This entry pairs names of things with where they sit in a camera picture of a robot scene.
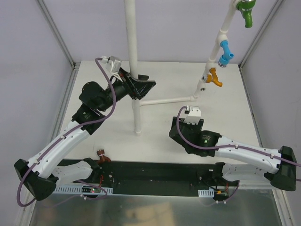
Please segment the white PVC pipe frame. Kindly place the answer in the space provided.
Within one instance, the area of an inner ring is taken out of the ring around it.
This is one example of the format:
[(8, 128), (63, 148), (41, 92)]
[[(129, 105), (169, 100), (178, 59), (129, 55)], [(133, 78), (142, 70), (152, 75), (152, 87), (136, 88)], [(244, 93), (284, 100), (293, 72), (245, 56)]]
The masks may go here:
[[(192, 96), (189, 97), (179, 97), (179, 98), (168, 98), (168, 99), (157, 99), (151, 101), (140, 102), (139, 100), (133, 101), (133, 111), (134, 111), (134, 131), (136, 135), (141, 135), (141, 115), (140, 106), (142, 105), (159, 105), (159, 104), (169, 104), (169, 103), (179, 103), (185, 101), (194, 101), (200, 97), (200, 93), (206, 89), (206, 75), (209, 73), (209, 69), (216, 68), (215, 63), (218, 63), (221, 55), (223, 54), (223, 49), (220, 47), (220, 43), (223, 40), (228, 41), (227, 33), (229, 27), (233, 20), (235, 13), (238, 11), (236, 5), (239, 0), (232, 0), (229, 4), (229, 10), (224, 19), (224, 22), (217, 34), (214, 47), (208, 58), (202, 77), (200, 78), (196, 91)], [(129, 67), (130, 74), (134, 78), (138, 78), (138, 56), (137, 56), (137, 29), (136, 29), (136, 10), (135, 1), (126, 0), (124, 1), (125, 7), (125, 17), (126, 17), (126, 31), (127, 31), (127, 46), (128, 46), (128, 56), (129, 56)]]

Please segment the brown water faucet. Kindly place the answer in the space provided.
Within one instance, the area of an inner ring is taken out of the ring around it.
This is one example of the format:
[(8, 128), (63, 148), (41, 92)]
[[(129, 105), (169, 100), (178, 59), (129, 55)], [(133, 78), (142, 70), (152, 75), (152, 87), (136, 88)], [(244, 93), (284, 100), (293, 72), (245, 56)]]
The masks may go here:
[(111, 162), (111, 159), (105, 155), (104, 149), (99, 149), (96, 153), (99, 157), (99, 160), (97, 161), (98, 165), (103, 164), (105, 162)]

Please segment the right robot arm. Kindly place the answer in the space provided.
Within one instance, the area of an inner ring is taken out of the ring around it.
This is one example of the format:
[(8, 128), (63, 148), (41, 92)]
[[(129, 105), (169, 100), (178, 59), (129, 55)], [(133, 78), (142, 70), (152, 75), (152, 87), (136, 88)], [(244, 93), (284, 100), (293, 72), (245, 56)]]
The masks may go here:
[(282, 146), (269, 149), (245, 145), (219, 133), (203, 130), (203, 119), (187, 124), (183, 118), (173, 117), (169, 137), (188, 154), (200, 157), (220, 157), (240, 164), (216, 163), (212, 182), (222, 186), (227, 181), (264, 181), (281, 190), (295, 191), (296, 168), (299, 166), (293, 149)]

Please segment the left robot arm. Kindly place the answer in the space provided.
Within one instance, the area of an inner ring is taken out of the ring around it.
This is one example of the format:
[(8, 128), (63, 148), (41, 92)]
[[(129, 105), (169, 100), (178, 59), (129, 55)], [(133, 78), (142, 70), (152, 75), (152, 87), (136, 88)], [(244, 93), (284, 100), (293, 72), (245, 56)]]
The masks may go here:
[(28, 189), (35, 200), (42, 201), (56, 188), (77, 180), (95, 183), (99, 179), (99, 165), (91, 158), (63, 167), (58, 164), (102, 125), (107, 119), (102, 114), (104, 111), (114, 110), (117, 101), (125, 96), (140, 100), (156, 85), (147, 75), (139, 75), (135, 79), (122, 68), (118, 74), (121, 78), (106, 89), (95, 81), (86, 83), (79, 96), (82, 104), (64, 131), (34, 157), (27, 161), (19, 159), (14, 164), (21, 185)]

